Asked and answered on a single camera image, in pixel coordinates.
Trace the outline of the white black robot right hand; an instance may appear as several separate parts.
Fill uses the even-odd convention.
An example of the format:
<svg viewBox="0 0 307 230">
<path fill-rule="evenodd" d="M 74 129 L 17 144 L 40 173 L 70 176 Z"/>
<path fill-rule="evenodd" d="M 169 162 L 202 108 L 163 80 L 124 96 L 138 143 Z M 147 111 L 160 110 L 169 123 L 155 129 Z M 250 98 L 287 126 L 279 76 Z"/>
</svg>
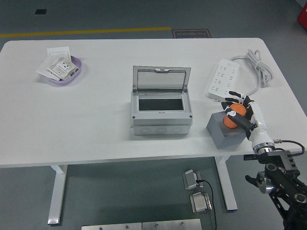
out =
<svg viewBox="0 0 307 230">
<path fill-rule="evenodd" d="M 225 98 L 221 102 L 222 108 L 232 122 L 244 129 L 247 139 L 252 142 L 255 154 L 263 154 L 275 150 L 273 139 L 267 134 L 267 127 L 259 105 L 247 95 L 230 91 L 234 98 Z M 246 110 L 245 115 L 235 111 L 233 106 L 241 105 Z"/>
</svg>

